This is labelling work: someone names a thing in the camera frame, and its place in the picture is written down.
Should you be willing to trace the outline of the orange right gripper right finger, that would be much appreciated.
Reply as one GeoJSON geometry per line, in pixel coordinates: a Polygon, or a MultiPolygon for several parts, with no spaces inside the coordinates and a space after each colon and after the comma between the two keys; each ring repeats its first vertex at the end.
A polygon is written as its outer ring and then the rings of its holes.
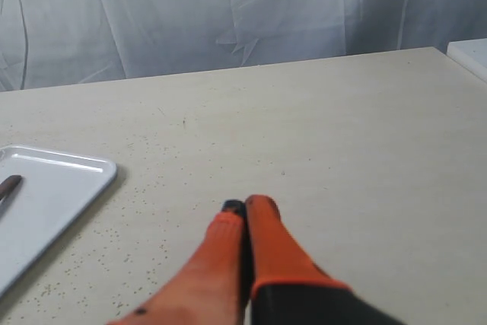
{"type": "Polygon", "coordinates": [[[398,324],[326,274],[283,224],[275,201],[249,196],[252,324],[398,324]]]}

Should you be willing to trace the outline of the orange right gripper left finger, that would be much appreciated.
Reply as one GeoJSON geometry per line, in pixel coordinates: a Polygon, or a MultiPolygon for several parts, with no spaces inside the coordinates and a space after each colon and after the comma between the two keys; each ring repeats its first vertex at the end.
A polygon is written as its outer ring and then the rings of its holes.
{"type": "Polygon", "coordinates": [[[242,324],[246,310],[245,205],[224,202],[179,272],[113,324],[242,324]]]}

